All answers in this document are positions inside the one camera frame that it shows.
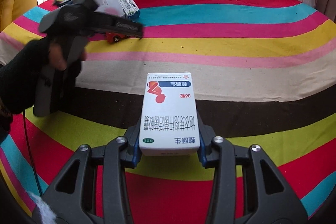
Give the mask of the gloved left hand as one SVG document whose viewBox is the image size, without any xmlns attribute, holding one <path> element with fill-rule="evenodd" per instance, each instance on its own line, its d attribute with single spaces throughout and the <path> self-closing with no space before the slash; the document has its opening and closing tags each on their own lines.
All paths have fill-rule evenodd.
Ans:
<svg viewBox="0 0 336 224">
<path fill-rule="evenodd" d="M 1 112 L 14 115 L 33 106 L 42 79 L 42 69 L 47 65 L 66 71 L 71 79 L 75 79 L 86 57 L 86 51 L 82 50 L 79 59 L 68 65 L 57 41 L 47 37 L 31 40 L 1 68 Z"/>
</svg>

